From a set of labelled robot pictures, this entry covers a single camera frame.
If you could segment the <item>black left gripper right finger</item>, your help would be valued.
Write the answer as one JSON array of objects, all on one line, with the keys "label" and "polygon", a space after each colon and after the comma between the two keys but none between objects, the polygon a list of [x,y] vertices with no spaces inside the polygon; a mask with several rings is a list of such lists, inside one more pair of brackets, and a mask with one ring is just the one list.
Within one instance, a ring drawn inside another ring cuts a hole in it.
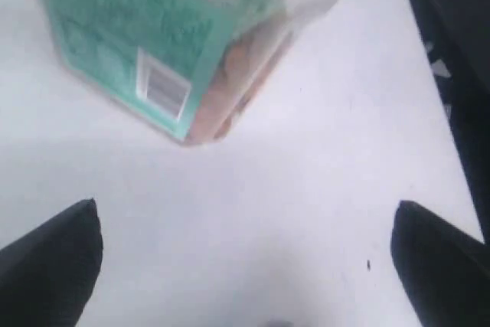
[{"label": "black left gripper right finger", "polygon": [[390,253],[423,326],[489,324],[489,247],[414,201],[394,216]]}]

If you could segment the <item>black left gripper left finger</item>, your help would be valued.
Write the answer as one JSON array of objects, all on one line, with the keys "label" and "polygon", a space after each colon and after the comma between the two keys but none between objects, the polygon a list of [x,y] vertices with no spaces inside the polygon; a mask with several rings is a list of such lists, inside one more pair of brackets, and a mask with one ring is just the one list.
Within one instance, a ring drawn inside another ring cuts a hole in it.
[{"label": "black left gripper left finger", "polygon": [[75,326],[99,277],[94,199],[66,208],[1,250],[1,324]]}]

